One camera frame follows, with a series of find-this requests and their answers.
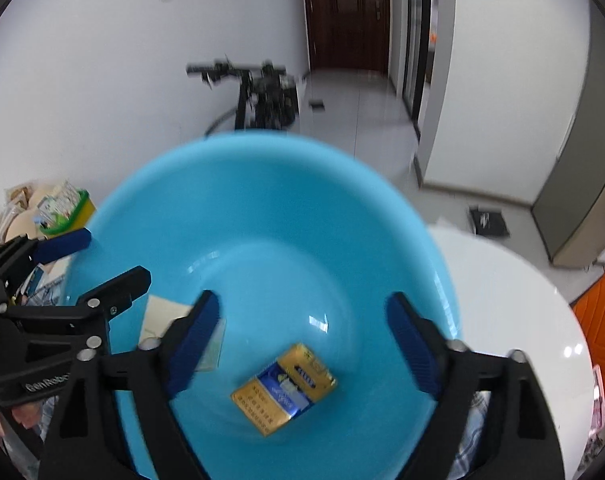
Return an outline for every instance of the blue plastic basin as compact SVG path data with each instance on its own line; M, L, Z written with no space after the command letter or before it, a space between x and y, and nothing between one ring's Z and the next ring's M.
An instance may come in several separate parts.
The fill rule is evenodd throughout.
M65 302L134 266L150 293L221 299L220 367L172 401L215 479L393 479L434 403L420 393L385 322L403 291L444 335L459 337L444 261L407 202L373 171L328 146L258 134L173 150L122 184L90 222L91 247L70 267ZM147 298L111 323L113 352L136 346ZM292 343L338 378L335 392L264 438L230 394ZM118 393L138 472L156 478L130 394Z

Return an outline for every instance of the grey tile floor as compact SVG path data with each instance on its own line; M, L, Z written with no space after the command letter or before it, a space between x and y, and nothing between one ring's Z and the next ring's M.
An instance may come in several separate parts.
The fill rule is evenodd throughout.
M602 275L601 267L551 267L528 208L420 189L413 168L417 137L403 102L386 79L370 73L315 72L308 79L304 103L310 99L323 100L325 110L312 111L305 105L300 111L300 134L326 142L374 168L406 197L426 223L445 222L471 231L470 206L501 209L511 233L501 243L537 267L569 302Z

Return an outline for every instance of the white table surface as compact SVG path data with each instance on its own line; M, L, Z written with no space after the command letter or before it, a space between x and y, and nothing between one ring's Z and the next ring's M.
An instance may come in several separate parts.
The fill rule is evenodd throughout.
M540 381L562 448L575 474L593 411L591 358L580 325L556 287L501 245L452 228L429 228L449 267L462 335L474 351L521 349Z

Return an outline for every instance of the cable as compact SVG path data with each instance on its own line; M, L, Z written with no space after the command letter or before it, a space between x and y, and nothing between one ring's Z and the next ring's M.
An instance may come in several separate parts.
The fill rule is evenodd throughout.
M228 112L224 112L223 115L218 117L212 123L212 125L207 128L207 131L204 133L204 138L206 139L207 137L209 137L212 133L214 133L214 131L216 130L216 128L218 128L218 126L220 126L227 119L232 118L235 114L236 114L236 107L231 108Z

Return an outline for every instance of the metal screw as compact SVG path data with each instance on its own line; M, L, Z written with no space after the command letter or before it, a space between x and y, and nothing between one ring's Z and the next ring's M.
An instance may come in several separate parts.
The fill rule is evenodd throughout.
M511 359L513 359L517 363L525 363L527 362L527 356L522 350L514 350L509 355Z
M453 350L454 352L466 352L469 350L469 347L465 345L460 339L453 339L451 341L447 341L447 346Z
M96 351L92 348L85 348L84 350L78 352L76 357L78 358L78 361L91 361L94 357L96 357Z
M140 350L154 350L160 346L160 338L148 337L140 341L138 348Z
M100 348L100 345L102 345L102 339L100 339L100 336L92 335L89 339L87 339L87 346L89 348Z

